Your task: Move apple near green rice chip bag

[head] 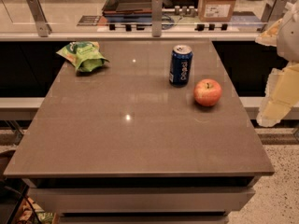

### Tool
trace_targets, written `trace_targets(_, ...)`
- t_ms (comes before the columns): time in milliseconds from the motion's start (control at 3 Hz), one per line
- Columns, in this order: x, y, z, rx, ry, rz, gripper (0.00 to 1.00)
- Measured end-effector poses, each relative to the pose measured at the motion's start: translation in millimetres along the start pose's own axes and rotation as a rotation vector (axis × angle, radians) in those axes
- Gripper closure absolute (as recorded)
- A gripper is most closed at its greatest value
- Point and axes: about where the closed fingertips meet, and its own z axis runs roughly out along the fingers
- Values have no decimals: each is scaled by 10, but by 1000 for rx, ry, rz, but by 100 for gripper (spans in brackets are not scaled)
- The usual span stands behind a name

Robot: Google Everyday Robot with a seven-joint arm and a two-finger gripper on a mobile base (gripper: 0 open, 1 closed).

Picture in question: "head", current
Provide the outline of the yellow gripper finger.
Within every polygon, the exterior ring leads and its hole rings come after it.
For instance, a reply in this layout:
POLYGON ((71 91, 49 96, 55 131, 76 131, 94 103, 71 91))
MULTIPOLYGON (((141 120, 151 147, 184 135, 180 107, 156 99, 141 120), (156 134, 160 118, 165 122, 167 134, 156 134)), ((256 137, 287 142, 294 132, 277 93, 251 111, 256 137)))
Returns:
POLYGON ((273 68, 266 84, 257 122, 273 127, 299 102, 299 63, 288 63, 282 70, 273 68))
POLYGON ((277 45, 278 29, 282 22, 282 19, 275 21, 268 29, 262 32, 255 38, 255 42, 263 46, 277 45))

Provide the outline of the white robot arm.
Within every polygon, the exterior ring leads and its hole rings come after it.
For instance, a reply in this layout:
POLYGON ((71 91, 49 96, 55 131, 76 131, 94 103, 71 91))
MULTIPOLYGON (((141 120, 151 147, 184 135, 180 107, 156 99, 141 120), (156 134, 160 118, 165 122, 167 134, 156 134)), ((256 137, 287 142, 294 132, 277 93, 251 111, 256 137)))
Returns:
POLYGON ((270 72, 256 118, 260 126, 273 127, 299 102, 299 1, 255 42, 276 47, 278 56, 288 61, 282 70, 273 68, 270 72))

